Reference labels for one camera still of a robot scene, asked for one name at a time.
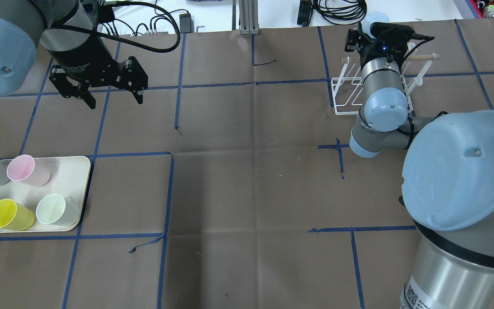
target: qr code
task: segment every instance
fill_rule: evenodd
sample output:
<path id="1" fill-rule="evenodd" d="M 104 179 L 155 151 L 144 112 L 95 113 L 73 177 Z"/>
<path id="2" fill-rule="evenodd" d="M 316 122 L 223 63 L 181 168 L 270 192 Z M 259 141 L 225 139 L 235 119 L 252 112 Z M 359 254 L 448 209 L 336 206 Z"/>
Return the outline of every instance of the qr code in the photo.
<path id="1" fill-rule="evenodd" d="M 415 293 L 415 291 L 413 291 L 413 288 L 411 287 L 411 285 L 409 285 L 409 288 L 407 288 L 406 297 L 407 297 L 407 300 L 409 301 L 409 303 L 413 307 L 415 307 L 415 305 L 417 305 L 418 295 L 417 295 L 417 293 Z"/>

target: black band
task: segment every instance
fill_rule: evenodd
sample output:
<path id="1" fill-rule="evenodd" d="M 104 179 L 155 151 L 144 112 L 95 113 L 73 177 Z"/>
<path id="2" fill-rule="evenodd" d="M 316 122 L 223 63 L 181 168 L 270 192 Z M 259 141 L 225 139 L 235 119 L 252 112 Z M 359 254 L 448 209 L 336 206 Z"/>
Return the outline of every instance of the black band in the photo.
<path id="1" fill-rule="evenodd" d="M 428 240 L 430 240 L 434 245 L 436 245 L 441 250 L 444 250 L 448 254 L 456 256 L 461 260 L 478 264 L 481 266 L 486 266 L 489 268 L 494 268 L 494 256 L 488 256 L 485 254 L 480 254 L 472 250 L 463 248 L 439 235 L 435 231 L 424 227 L 422 224 L 415 221 L 417 229 L 423 234 Z"/>
<path id="2" fill-rule="evenodd" d="M 409 142 L 407 143 L 407 146 L 404 148 L 404 150 L 409 149 L 411 147 L 411 143 L 413 143 L 413 139 L 417 136 L 417 133 L 415 132 L 415 124 L 413 123 L 413 119 L 411 117 L 407 117 L 407 120 L 409 121 L 409 128 L 410 128 L 410 134 L 409 134 Z"/>
<path id="3" fill-rule="evenodd" d="M 68 12 L 68 14 L 66 14 L 66 16 L 62 17 L 59 20 L 53 21 L 52 26 L 61 26 L 65 23 L 67 23 L 68 20 L 70 20 L 72 17 L 74 17 L 74 15 L 77 13 L 78 9 L 79 9 L 79 1 L 77 0 L 76 3 L 74 4 L 74 8 L 72 8 L 72 10 L 70 12 Z"/>
<path id="4" fill-rule="evenodd" d="M 369 76 L 372 76 L 373 74 L 377 73 L 377 72 L 382 72 L 382 71 L 391 71 L 391 72 L 394 72 L 396 74 L 398 74 L 398 76 L 400 75 L 400 73 L 396 72 L 395 70 L 392 70 L 392 69 L 388 69 L 388 68 L 384 68 L 384 69 L 378 69 L 378 70 L 374 70 L 373 72 L 367 74 L 367 76 L 365 76 L 365 79 L 363 79 L 363 82 L 365 82 Z"/>

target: label sticker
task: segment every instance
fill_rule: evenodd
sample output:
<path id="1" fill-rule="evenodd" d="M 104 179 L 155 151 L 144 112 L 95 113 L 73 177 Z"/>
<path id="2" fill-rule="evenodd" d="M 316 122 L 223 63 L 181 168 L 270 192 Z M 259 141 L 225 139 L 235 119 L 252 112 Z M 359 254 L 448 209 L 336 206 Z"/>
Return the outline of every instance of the label sticker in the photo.
<path id="1" fill-rule="evenodd" d="M 413 277 L 407 284 L 405 297 L 413 309 L 449 309 L 424 293 Z"/>

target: pink cup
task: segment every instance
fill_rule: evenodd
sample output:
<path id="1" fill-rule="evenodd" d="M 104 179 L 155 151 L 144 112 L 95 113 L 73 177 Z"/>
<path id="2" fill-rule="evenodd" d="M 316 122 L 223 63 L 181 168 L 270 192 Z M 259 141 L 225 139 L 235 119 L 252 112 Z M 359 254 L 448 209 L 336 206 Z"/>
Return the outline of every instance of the pink cup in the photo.
<path id="1" fill-rule="evenodd" d="M 43 186 L 51 178 L 49 170 L 32 156 L 23 154 L 14 158 L 7 167 L 7 176 L 14 182 L 23 182 L 32 186 Z"/>

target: yellow cup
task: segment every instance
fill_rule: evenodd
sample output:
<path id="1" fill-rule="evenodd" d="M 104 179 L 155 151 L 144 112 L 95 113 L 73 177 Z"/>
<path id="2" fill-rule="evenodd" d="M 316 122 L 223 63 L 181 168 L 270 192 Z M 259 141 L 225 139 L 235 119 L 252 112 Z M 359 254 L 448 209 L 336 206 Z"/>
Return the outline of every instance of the yellow cup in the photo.
<path id="1" fill-rule="evenodd" d="M 36 215 L 10 198 L 0 200 L 0 229 L 24 231 L 32 227 Z"/>

